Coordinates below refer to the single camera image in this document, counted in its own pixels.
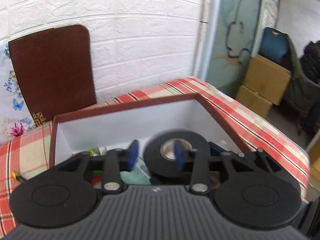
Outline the white door frame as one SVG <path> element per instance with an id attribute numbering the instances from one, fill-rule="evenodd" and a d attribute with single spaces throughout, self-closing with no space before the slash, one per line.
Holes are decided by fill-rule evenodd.
<path id="1" fill-rule="evenodd" d="M 221 0 L 201 0 L 193 58 L 193 76 L 205 80 L 215 43 Z"/>

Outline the tan cardboard box upper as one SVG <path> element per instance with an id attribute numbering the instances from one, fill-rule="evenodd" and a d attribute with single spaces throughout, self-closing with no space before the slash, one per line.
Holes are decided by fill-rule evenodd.
<path id="1" fill-rule="evenodd" d="M 289 70 L 258 55 L 250 59 L 242 85 L 273 104 L 280 105 L 290 78 Z"/>

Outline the black tape roll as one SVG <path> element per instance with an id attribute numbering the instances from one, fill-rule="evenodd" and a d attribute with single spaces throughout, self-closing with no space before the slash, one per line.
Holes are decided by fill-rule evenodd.
<path id="1" fill-rule="evenodd" d="M 143 159 L 153 184 L 188 185 L 197 153 L 210 156 L 208 141 L 198 133 L 175 130 L 148 142 Z"/>

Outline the red plaid bedsheet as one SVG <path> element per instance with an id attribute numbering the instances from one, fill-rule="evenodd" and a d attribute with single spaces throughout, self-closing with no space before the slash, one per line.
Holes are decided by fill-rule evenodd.
<path id="1" fill-rule="evenodd" d="M 302 199 L 306 199 L 310 177 L 308 154 L 284 133 L 265 119 L 255 114 L 214 86 L 195 77 L 185 77 L 161 83 L 156 86 L 134 90 L 118 97 L 92 105 L 99 108 L 126 102 L 142 101 L 179 94 L 201 94 L 240 135 L 250 149 L 263 148 L 278 161 L 301 188 Z M 46 122 L 19 137 L 1 143 L 1 237 L 16 227 L 10 211 L 9 197 L 18 182 L 12 178 L 12 171 L 31 178 L 45 171 L 49 166 L 50 136 L 53 123 Z"/>

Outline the brown cardboard box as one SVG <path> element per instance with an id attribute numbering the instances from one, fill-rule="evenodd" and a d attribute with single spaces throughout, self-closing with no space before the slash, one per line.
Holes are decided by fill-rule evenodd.
<path id="1" fill-rule="evenodd" d="M 50 143 L 50 168 L 82 151 L 104 155 L 111 149 L 128 148 L 133 140 L 138 140 L 138 158 L 143 158 L 148 142 L 175 130 L 198 133 L 226 152 L 238 155 L 248 150 L 245 142 L 204 97 L 184 94 L 56 116 Z M 169 190 L 191 193 L 189 186 L 152 183 L 148 190 L 152 194 L 164 194 Z"/>

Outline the dark brown wooden headboard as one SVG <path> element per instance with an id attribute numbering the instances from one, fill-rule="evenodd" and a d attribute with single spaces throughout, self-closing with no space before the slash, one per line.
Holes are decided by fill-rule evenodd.
<path id="1" fill-rule="evenodd" d="M 17 82 L 36 126 L 96 104 L 89 32 L 74 24 L 9 42 Z"/>

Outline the floral plastic bag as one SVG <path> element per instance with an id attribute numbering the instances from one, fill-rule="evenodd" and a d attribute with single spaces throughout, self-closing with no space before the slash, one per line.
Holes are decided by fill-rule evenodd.
<path id="1" fill-rule="evenodd" d="M 0 131 L 3 144 L 32 130 L 35 124 L 18 85 L 7 43 L 1 43 L 0 71 Z"/>

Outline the tan cardboard box lower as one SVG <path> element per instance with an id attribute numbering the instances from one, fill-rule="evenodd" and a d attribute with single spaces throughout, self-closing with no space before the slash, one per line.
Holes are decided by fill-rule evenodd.
<path id="1" fill-rule="evenodd" d="M 245 86 L 239 87 L 235 99 L 262 118 L 267 117 L 273 105 L 271 101 L 263 98 L 257 92 L 254 92 Z"/>

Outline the dark clothing pile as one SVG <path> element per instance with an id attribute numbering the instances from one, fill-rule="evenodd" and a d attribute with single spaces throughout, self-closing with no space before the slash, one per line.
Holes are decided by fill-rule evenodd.
<path id="1" fill-rule="evenodd" d="M 319 42 L 309 42 L 299 56 L 287 36 L 289 49 L 283 67 L 291 72 L 284 101 L 298 114 L 298 130 L 315 134 L 319 126 Z"/>

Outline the green card box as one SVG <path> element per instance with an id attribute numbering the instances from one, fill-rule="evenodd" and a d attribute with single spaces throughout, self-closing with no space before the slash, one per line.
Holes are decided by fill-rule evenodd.
<path id="1" fill-rule="evenodd" d="M 108 194 L 116 194 L 123 191 L 120 173 L 133 170 L 139 153 L 139 143 L 134 140 L 128 148 L 115 148 L 104 155 L 92 155 L 89 151 L 82 151 L 72 155 L 72 160 L 87 160 L 85 169 L 95 175 L 100 171 L 102 176 L 101 189 Z"/>

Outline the tan cardboard box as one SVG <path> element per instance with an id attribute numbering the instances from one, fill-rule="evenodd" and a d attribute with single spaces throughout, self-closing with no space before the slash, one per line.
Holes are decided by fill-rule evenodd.
<path id="1" fill-rule="evenodd" d="M 290 78 L 289 70 L 258 55 L 250 59 L 242 85 L 273 104 L 280 105 Z"/>
<path id="2" fill-rule="evenodd" d="M 267 117 L 273 105 L 271 101 L 263 98 L 257 92 L 254 92 L 245 86 L 239 87 L 235 99 L 262 118 Z"/>

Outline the black flash color marker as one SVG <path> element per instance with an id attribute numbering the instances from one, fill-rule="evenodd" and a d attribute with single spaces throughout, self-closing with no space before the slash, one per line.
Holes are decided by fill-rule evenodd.
<path id="1" fill-rule="evenodd" d="M 16 181 L 18 181 L 19 183 L 23 183 L 25 181 L 27 181 L 27 179 L 25 179 L 22 175 L 20 175 L 18 172 L 16 171 L 12 171 L 11 172 L 11 176 L 12 178 L 14 178 Z"/>

